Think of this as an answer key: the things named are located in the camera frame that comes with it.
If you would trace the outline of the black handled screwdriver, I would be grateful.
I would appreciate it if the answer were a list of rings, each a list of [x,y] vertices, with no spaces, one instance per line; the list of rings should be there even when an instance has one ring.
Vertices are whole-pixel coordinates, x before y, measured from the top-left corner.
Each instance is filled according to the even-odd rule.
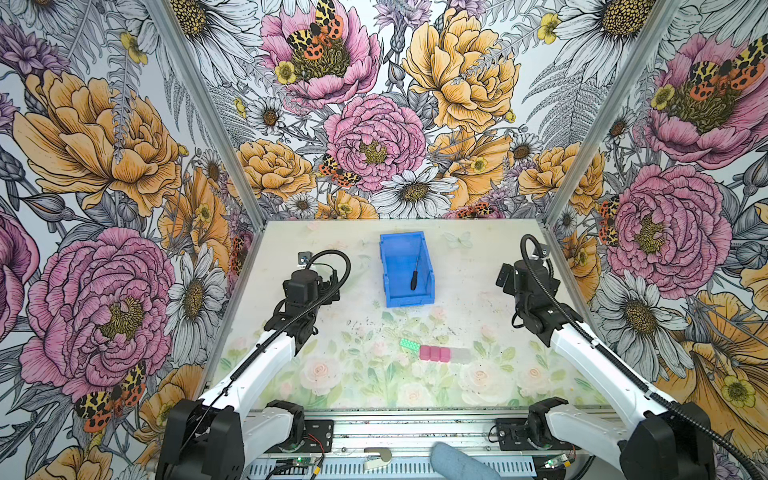
[[[412,271],[412,276],[410,280],[410,290],[416,291],[418,287],[418,278],[419,278],[419,271],[420,271],[420,265],[421,265],[421,255],[417,255],[415,257],[414,261],[414,269]]]

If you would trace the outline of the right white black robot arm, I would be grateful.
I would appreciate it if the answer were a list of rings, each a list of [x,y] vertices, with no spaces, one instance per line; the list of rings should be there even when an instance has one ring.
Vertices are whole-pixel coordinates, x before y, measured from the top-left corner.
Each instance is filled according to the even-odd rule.
[[[713,479],[715,450],[727,452],[752,479],[756,465],[716,433],[695,404],[681,404],[636,373],[555,297],[560,282],[542,244],[532,234],[520,241],[521,258],[502,265],[496,284],[515,299],[512,325],[535,335],[566,359],[609,402],[619,427],[551,397],[528,408],[511,439],[540,449],[577,446],[622,472],[627,479]]]

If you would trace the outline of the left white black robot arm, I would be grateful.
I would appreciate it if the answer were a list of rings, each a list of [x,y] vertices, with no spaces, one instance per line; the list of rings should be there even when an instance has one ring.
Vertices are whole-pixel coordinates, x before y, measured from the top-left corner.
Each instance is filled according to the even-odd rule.
[[[198,399],[181,400],[171,409],[156,478],[240,479],[270,448],[298,439],[302,407],[276,402],[259,413],[252,409],[265,387],[316,335],[319,309],[339,300],[351,271],[346,253],[326,249],[284,281],[284,297],[246,357]]]

